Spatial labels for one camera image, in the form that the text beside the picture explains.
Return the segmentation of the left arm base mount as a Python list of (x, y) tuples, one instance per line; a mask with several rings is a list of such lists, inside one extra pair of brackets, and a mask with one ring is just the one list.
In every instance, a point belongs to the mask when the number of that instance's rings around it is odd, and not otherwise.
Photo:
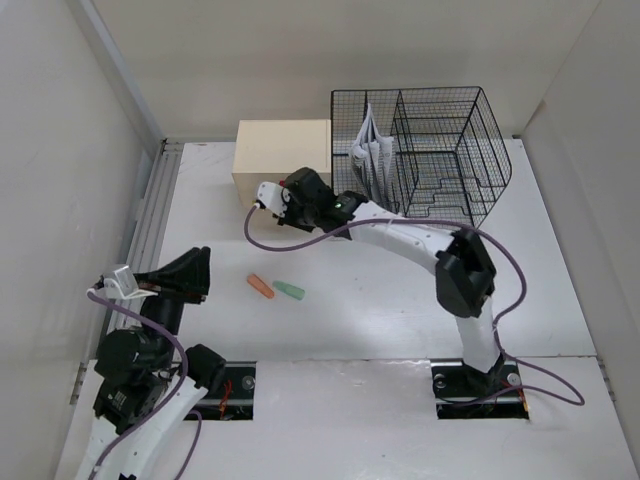
[(230, 362), (222, 384), (201, 399), (194, 410), (205, 421), (250, 421), (254, 414), (256, 362)]

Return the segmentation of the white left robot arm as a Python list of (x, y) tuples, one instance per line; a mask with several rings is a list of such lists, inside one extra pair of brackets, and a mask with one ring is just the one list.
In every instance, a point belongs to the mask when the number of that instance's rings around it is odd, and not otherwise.
[(77, 478), (149, 478), (182, 421), (202, 418), (196, 404), (220, 390), (230, 395), (225, 359), (177, 339), (185, 306), (209, 294), (210, 256), (210, 248), (194, 247), (144, 273), (117, 265), (88, 289), (90, 300), (137, 323), (111, 331), (99, 346), (93, 370), (102, 383)]

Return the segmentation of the green highlighter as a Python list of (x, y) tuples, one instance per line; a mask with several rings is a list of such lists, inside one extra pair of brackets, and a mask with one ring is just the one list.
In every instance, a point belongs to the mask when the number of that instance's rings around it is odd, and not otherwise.
[(277, 291), (298, 301), (302, 301), (306, 294), (304, 289), (283, 281), (273, 281), (272, 286)]

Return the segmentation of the cream wooden drawer cabinet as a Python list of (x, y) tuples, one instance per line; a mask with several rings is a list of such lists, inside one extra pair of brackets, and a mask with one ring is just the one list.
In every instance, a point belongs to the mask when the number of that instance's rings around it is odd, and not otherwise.
[(242, 120), (239, 122), (232, 177), (241, 204), (248, 208), (264, 181), (278, 183), (301, 167), (331, 182), (329, 120)]

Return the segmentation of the white instruction booklet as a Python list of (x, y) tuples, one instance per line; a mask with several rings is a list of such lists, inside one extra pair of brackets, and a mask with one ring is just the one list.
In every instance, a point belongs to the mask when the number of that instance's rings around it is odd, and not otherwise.
[(391, 204), (392, 165), (395, 162), (394, 138), (380, 133), (371, 103), (367, 104), (361, 127), (348, 151), (352, 173), (363, 193), (389, 208)]

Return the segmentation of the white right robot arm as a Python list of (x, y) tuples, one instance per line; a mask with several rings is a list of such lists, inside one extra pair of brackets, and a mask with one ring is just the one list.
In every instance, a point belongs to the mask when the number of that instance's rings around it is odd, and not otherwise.
[(280, 225), (307, 232), (319, 228), (425, 268), (435, 278), (439, 305), (456, 320), (465, 386), (484, 394), (498, 384), (501, 353), (492, 333), (491, 301), (496, 268), (476, 232), (460, 227), (447, 233), (394, 214), (360, 193), (335, 194), (307, 167), (279, 184), (260, 184), (257, 199)]

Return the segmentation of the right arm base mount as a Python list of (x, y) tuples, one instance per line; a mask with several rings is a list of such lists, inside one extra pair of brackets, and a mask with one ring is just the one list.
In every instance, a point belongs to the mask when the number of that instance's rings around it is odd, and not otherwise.
[(433, 360), (430, 368), (439, 420), (529, 419), (515, 362), (500, 357), (488, 373), (461, 359)]

